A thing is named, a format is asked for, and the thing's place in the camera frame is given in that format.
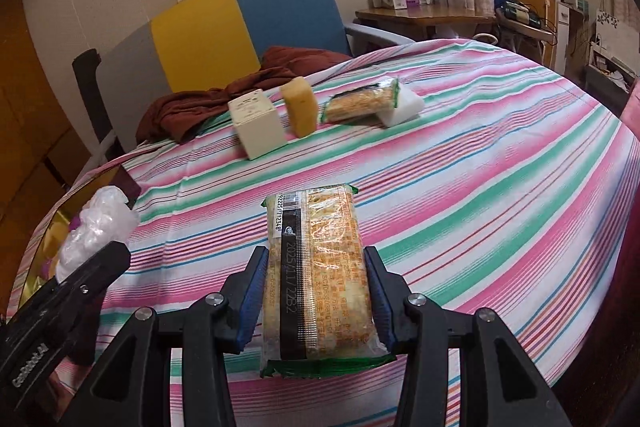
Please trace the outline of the wooden wardrobe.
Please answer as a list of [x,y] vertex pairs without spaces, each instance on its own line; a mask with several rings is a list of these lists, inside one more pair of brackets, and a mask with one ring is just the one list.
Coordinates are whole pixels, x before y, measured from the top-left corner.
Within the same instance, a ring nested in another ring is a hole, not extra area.
[[90,158],[44,75],[23,0],[1,0],[1,309],[36,226]]

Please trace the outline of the wooden desk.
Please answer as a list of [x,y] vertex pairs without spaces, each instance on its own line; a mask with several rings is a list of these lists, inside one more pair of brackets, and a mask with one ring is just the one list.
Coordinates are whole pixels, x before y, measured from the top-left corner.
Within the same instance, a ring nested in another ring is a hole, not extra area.
[[441,5],[414,6],[404,10],[361,9],[360,24],[394,32],[416,41],[437,38],[472,38],[481,30],[491,30],[495,15],[478,15],[473,10]]

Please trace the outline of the dark red cloth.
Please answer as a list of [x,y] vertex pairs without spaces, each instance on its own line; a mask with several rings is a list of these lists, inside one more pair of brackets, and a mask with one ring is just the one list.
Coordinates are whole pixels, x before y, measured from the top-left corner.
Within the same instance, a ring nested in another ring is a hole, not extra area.
[[257,72],[234,80],[227,87],[180,91],[158,98],[142,116],[134,137],[138,145],[165,139],[188,142],[206,120],[226,113],[231,100],[257,89],[267,91],[283,86],[296,77],[306,77],[351,59],[347,54],[322,49],[270,46]]

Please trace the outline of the gold metal tray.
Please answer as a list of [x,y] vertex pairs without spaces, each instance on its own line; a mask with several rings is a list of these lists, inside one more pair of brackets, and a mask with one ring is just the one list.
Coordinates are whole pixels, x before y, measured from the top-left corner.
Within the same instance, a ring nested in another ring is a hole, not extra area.
[[100,188],[107,185],[120,188],[128,197],[130,208],[134,207],[142,192],[123,165],[87,174],[72,187],[29,239],[10,297],[9,314],[14,314],[44,283],[54,277],[58,251],[68,233],[78,227],[81,209]]

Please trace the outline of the black rolled mat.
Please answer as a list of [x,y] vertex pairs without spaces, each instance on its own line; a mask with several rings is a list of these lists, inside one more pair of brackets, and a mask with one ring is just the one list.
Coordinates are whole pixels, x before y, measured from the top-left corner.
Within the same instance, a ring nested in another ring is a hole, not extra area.
[[98,51],[88,49],[74,58],[72,69],[96,139],[102,142],[112,131],[112,124],[96,82],[96,70],[100,63]]

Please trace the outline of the striped tablecloth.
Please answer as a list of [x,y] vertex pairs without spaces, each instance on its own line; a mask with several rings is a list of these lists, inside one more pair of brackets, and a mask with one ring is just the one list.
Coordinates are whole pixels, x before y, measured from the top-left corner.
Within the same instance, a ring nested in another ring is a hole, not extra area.
[[122,158],[140,186],[129,270],[105,296],[104,349],[135,309],[216,291],[266,243],[264,199],[348,184],[363,243],[413,291],[498,312],[549,383],[611,284],[639,187],[639,143],[570,80],[471,40],[374,52],[312,76],[319,101],[390,76],[423,100],[387,128],[324,124],[248,159],[226,116]]

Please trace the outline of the small yellow sponge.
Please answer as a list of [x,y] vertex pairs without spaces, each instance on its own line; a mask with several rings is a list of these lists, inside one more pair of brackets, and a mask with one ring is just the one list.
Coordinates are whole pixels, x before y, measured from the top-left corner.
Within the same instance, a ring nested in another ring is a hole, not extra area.
[[298,139],[317,130],[319,105],[308,81],[298,76],[280,88],[288,123]]

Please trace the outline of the cream cardboard box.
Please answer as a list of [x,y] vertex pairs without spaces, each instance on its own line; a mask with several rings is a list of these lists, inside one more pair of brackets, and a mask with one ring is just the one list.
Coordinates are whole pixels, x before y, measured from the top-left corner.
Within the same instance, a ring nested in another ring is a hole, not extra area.
[[288,143],[278,111],[264,91],[254,90],[231,100],[229,112],[248,158],[264,156]]

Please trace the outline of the grey yellow blue chair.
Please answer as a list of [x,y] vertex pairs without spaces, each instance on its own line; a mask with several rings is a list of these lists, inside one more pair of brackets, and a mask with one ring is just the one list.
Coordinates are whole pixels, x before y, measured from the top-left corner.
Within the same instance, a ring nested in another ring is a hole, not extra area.
[[132,150],[150,104],[180,91],[224,88],[256,72],[270,46],[344,53],[407,38],[341,19],[335,0],[184,0],[98,53],[96,70],[112,131],[100,142]]

